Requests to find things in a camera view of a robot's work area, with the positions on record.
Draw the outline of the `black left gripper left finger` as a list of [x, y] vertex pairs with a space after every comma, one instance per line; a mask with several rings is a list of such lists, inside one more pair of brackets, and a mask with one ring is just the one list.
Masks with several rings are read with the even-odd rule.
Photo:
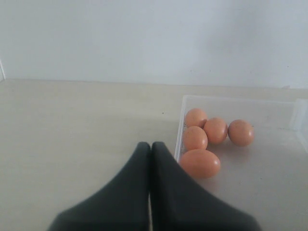
[[61, 212], [51, 231], [149, 230], [150, 145], [138, 143], [120, 172], [102, 189]]

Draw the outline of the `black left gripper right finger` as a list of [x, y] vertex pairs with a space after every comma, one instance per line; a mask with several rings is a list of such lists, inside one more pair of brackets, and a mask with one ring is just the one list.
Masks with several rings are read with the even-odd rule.
[[155, 231], [259, 231], [258, 222], [216, 198], [179, 166], [163, 142], [152, 144], [150, 199]]

